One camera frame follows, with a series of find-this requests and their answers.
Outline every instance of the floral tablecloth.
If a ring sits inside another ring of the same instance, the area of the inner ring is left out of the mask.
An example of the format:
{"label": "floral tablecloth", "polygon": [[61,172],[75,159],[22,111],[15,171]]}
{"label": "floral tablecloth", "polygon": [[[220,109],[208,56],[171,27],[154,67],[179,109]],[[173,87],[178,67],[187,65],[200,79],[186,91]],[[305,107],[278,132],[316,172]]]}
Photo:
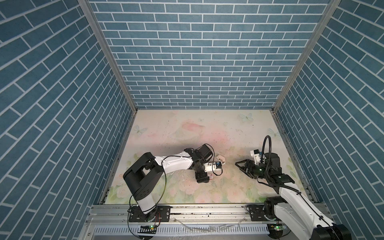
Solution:
{"label": "floral tablecloth", "polygon": [[[184,148],[212,145],[225,157],[223,174],[209,183],[197,183],[193,170],[167,174],[167,187],[160,203],[249,203],[275,196],[272,188],[242,173],[235,162],[250,159],[250,151],[261,150],[264,137],[272,138],[272,152],[280,157],[283,172],[303,190],[297,172],[268,110],[139,110],[129,135],[106,204],[128,204],[131,193],[122,176],[143,154],[167,156]],[[152,194],[163,192],[164,175]]]}

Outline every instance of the mounting plate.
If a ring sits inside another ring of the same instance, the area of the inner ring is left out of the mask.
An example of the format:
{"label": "mounting plate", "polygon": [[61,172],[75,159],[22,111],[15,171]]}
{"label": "mounting plate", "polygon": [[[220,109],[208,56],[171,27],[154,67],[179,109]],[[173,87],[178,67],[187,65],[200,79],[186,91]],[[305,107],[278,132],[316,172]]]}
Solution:
{"label": "mounting plate", "polygon": [[[158,206],[157,212],[160,213],[162,222],[169,222],[170,206]],[[146,216],[139,206],[133,206],[132,213],[133,215],[129,216],[129,222],[147,222]]]}
{"label": "mounting plate", "polygon": [[268,219],[264,216],[263,205],[258,204],[249,204],[247,208],[249,209],[249,215],[251,216],[251,221],[260,222],[260,221],[268,221]]}

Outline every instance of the blue brick wall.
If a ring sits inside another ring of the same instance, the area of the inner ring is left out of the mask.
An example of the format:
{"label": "blue brick wall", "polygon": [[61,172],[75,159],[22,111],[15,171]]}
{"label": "blue brick wall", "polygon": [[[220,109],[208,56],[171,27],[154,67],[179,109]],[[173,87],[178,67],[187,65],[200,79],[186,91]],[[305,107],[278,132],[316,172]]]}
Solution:
{"label": "blue brick wall", "polygon": [[317,195],[384,239],[384,1],[342,0],[278,116]]}
{"label": "blue brick wall", "polygon": [[327,3],[91,1],[139,108],[271,108]]}
{"label": "blue brick wall", "polygon": [[0,239],[78,237],[131,113],[76,0],[0,1]]}

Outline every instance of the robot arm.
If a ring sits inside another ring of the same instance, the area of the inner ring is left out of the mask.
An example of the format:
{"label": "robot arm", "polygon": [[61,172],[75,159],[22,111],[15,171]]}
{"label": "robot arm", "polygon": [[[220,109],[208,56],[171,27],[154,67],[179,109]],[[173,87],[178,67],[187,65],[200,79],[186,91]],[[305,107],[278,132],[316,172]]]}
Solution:
{"label": "robot arm", "polygon": [[268,177],[269,186],[280,195],[268,197],[264,202],[264,213],[268,219],[282,220],[300,240],[352,239],[344,225],[337,225],[324,216],[301,194],[294,180],[281,172],[277,154],[262,154],[259,150],[253,150],[251,156],[252,160],[246,159],[236,162],[235,165],[250,178]]}
{"label": "robot arm", "polygon": [[149,214],[156,207],[151,192],[164,173],[191,169],[195,171],[198,183],[209,182],[207,172],[221,168],[220,162],[211,161],[212,157],[213,153],[206,144],[197,149],[187,148],[179,154],[166,157],[155,157],[147,152],[124,173],[123,179],[142,212]]}

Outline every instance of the ventilation grate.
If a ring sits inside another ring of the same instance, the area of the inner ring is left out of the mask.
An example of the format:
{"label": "ventilation grate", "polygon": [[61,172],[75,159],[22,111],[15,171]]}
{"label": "ventilation grate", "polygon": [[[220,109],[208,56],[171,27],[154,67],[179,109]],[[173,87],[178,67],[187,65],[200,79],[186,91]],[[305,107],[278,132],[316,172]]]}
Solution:
{"label": "ventilation grate", "polygon": [[[130,226],[131,231],[137,234],[140,225]],[[193,236],[193,235],[236,235],[236,234],[269,234],[266,224],[188,224],[187,227],[181,224],[167,224],[157,228],[156,236]],[[121,225],[97,225],[94,230],[95,236],[116,236],[131,235],[128,226]]]}

